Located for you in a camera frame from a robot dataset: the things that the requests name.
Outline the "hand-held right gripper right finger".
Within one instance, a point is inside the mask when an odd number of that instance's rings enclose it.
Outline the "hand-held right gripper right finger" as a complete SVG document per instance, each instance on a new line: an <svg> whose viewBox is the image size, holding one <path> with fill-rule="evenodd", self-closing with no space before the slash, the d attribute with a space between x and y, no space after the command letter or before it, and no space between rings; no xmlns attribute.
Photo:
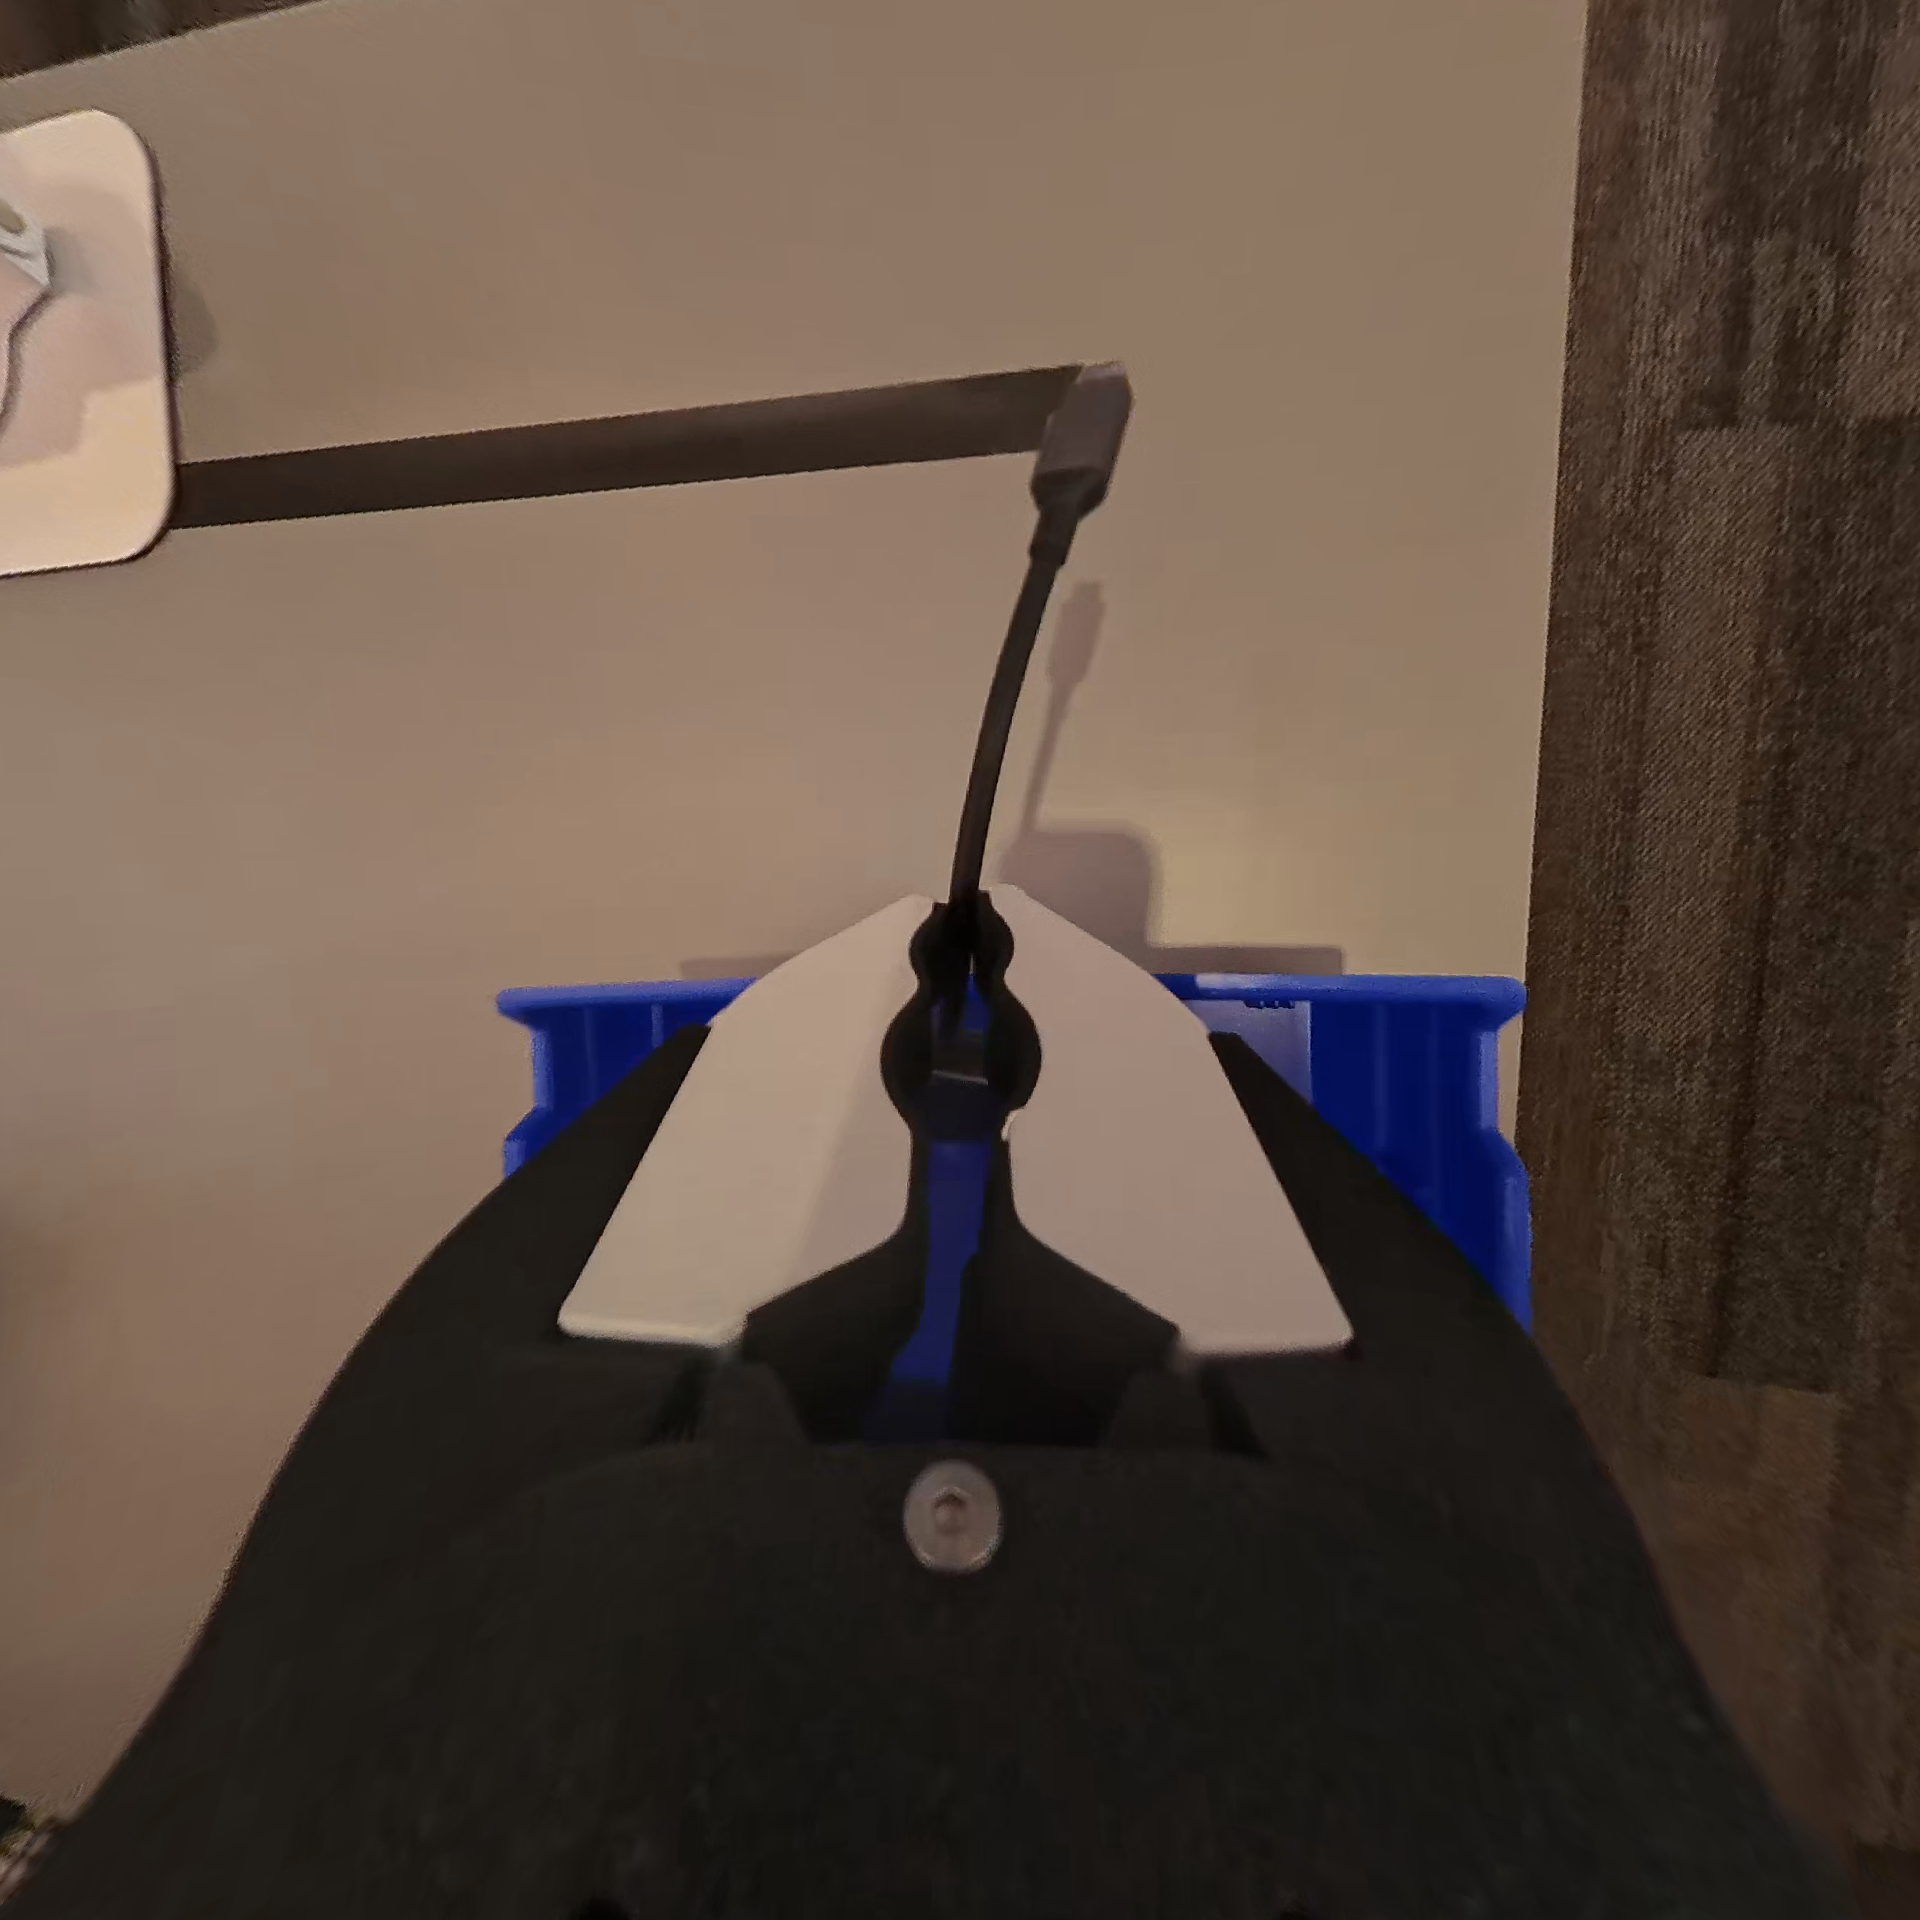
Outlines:
<svg viewBox="0 0 1920 1920"><path fill-rule="evenodd" d="M1197 1014L1013 884L976 895L976 986L999 1117L980 1354L1144 1369L1351 1347Z"/></svg>

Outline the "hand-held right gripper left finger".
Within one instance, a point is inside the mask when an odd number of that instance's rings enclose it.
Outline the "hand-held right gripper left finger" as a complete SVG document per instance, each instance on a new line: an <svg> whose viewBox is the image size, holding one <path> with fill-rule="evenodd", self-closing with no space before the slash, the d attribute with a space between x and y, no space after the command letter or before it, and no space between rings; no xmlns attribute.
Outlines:
<svg viewBox="0 0 1920 1920"><path fill-rule="evenodd" d="M939 1145L883 1046L935 915L902 895L711 1020L559 1308L566 1337L895 1365L925 1310Z"/></svg>

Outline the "blue plastic bin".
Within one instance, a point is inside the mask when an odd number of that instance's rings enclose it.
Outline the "blue plastic bin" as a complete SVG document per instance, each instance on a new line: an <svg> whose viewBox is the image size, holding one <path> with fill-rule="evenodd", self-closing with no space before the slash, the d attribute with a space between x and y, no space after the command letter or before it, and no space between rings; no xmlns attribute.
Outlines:
<svg viewBox="0 0 1920 1920"><path fill-rule="evenodd" d="M1499 1035L1525 989L1504 975L1250 974L1170 950L1158 981L1216 1033L1242 1038L1399 1187L1530 1325L1530 1188L1499 1129ZM502 1170L549 1147L680 1029L715 1020L738 975L508 989L495 1011L533 1042L533 1108L502 1143ZM927 1149L927 1271L866 1435L925 1439L944 1427L947 1383L976 1251L991 1153L978 1062L942 1094Z"/></svg>

